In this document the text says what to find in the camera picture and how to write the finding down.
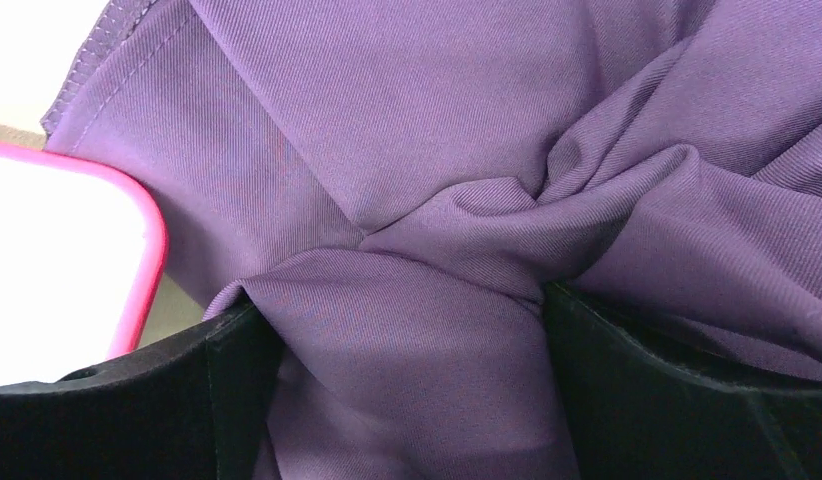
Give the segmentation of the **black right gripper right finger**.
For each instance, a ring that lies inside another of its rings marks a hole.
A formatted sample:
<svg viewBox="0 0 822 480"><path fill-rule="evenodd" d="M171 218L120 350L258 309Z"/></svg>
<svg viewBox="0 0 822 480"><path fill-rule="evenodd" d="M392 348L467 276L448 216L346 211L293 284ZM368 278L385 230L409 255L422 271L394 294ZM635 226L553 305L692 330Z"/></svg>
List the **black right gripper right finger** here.
<svg viewBox="0 0 822 480"><path fill-rule="evenodd" d="M686 345L562 284L543 319L585 479L822 479L822 382Z"/></svg>

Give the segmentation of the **purple garment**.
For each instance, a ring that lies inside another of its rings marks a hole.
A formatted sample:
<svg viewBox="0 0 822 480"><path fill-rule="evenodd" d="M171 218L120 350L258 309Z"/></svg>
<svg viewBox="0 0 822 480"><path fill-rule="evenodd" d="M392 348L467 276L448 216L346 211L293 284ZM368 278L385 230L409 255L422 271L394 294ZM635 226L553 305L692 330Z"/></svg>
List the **purple garment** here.
<svg viewBox="0 0 822 480"><path fill-rule="evenodd" d="M282 340L249 479L584 479L550 284L822 382L822 1L112 1L42 125Z"/></svg>

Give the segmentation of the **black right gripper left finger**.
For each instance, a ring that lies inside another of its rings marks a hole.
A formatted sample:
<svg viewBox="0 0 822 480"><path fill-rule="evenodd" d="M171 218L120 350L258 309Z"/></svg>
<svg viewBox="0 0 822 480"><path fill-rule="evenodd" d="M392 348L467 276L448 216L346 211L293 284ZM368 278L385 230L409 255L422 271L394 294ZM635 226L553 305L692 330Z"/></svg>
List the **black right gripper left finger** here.
<svg viewBox="0 0 822 480"><path fill-rule="evenodd" d="M0 387L0 479L249 479L284 345L249 301L54 383Z"/></svg>

